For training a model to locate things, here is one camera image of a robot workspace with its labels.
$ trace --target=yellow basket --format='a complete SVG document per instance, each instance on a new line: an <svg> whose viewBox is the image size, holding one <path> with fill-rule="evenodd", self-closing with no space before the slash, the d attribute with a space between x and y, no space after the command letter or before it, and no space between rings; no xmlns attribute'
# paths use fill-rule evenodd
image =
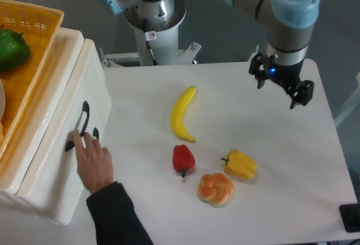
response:
<svg viewBox="0 0 360 245"><path fill-rule="evenodd" d="M0 26L18 33L30 48L30 57L22 65L0 72L5 91L5 111L1 119L4 141L0 159L19 124L64 13L30 3L0 0Z"/></svg>

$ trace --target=drawer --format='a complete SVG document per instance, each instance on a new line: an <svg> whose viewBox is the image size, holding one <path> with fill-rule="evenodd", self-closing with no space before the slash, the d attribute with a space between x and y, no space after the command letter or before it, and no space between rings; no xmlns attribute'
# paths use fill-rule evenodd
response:
<svg viewBox="0 0 360 245"><path fill-rule="evenodd" d="M111 99L95 45L86 39L73 73L17 196L61 224L69 223L83 190L75 148L65 150L73 131L102 138Z"/></svg>

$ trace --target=human hand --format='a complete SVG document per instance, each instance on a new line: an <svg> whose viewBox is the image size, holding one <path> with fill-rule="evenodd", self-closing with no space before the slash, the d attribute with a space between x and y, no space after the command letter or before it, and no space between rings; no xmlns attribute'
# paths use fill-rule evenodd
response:
<svg viewBox="0 0 360 245"><path fill-rule="evenodd" d="M107 148L101 148L98 139L93 139L85 133L84 147L80 134L73 136L76 159L78 160L78 174L91 194L114 182L111 154Z"/></svg>

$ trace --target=banana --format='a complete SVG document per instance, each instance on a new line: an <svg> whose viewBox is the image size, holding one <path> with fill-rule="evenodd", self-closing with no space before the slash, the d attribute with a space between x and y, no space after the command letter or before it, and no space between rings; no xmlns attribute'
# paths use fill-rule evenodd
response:
<svg viewBox="0 0 360 245"><path fill-rule="evenodd" d="M173 133L180 139L194 143L195 138L186 131L182 116L196 93L196 86L190 86L179 96L171 112L170 123Z"/></svg>

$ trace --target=black handle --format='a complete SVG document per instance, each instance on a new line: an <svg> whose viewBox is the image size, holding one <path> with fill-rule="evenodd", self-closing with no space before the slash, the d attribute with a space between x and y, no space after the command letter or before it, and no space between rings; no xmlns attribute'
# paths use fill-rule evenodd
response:
<svg viewBox="0 0 360 245"><path fill-rule="evenodd" d="M85 130L86 130L86 127L88 126L89 118L90 118L90 106L89 106L89 103L87 101L83 102L82 111L86 113L86 119L85 119L85 123L83 125L83 128L81 129L81 132L80 132L81 137L83 137L84 134L85 134ZM71 150L73 147L75 147L74 141L69 140L65 145L65 152Z"/></svg>
<svg viewBox="0 0 360 245"><path fill-rule="evenodd" d="M92 137L95 137L96 139L99 139L99 131L98 131L98 129L96 127L92 131Z"/></svg>

